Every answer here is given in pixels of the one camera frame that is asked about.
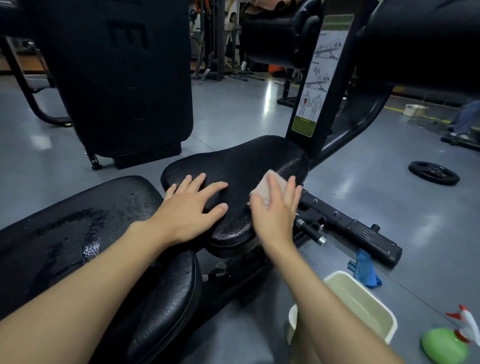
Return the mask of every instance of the person's right arm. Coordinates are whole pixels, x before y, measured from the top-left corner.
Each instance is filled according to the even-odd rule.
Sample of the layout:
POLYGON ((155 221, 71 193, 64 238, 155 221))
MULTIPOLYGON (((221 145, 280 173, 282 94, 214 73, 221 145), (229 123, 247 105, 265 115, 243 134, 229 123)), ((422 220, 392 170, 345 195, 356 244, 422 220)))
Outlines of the person's right arm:
POLYGON ((325 364, 400 364, 404 361, 366 326, 323 283, 303 260, 292 241, 293 220, 301 186, 288 181, 285 195, 273 175, 268 176, 271 203, 253 194, 253 226, 266 254, 272 259, 298 305, 302 321, 319 359, 325 364))

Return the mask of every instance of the cleaning cloth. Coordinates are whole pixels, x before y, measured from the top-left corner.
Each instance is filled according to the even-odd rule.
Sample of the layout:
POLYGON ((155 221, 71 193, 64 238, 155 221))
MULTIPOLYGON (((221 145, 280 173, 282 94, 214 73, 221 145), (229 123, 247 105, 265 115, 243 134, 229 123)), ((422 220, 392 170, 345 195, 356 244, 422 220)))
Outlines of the cleaning cloth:
POLYGON ((375 274, 372 257, 363 249, 359 249, 357 253, 357 262, 349 261, 348 268, 354 272, 353 277, 365 287, 375 288, 383 284, 375 274))
POLYGON ((266 207, 270 206, 270 187, 268 186, 268 179, 267 175, 271 173, 275 176, 276 180, 278 181, 278 184, 280 185, 280 188, 282 189, 282 195, 285 194, 285 190, 287 189, 287 181, 285 181, 278 173, 268 170, 267 173, 264 174, 262 177, 260 183, 258 184, 257 187, 255 187, 251 192, 250 196, 255 192, 259 194, 262 199, 264 200, 264 204, 266 207))

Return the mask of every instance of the forearm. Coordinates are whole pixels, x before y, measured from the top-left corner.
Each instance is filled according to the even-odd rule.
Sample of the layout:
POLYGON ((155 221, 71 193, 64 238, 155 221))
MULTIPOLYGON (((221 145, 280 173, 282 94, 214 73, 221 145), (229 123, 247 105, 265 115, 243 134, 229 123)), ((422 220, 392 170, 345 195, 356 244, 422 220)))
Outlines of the forearm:
POLYGON ((87 363, 130 289, 161 253, 129 228, 106 251, 0 322, 6 363, 87 363))
POLYGON ((321 362, 404 363, 318 278, 295 246, 287 245, 291 248, 270 256, 297 302, 321 362))

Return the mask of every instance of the instruction sticker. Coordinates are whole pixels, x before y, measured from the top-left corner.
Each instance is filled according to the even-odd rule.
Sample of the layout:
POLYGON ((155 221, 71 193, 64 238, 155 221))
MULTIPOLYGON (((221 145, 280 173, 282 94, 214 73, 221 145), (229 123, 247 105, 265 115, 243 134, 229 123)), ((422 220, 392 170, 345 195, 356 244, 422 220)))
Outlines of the instruction sticker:
POLYGON ((293 119, 294 132, 309 138, 313 135, 352 22, 353 14, 324 18, 293 119))

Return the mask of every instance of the black weight plate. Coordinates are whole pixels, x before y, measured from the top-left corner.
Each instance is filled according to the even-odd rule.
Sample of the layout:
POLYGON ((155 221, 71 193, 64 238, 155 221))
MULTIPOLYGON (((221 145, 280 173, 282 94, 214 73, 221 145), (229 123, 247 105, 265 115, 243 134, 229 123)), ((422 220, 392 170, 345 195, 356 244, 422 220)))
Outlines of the black weight plate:
POLYGON ((411 162, 408 170, 424 180, 446 186, 455 186, 460 181, 458 174, 448 168, 421 160, 411 162))

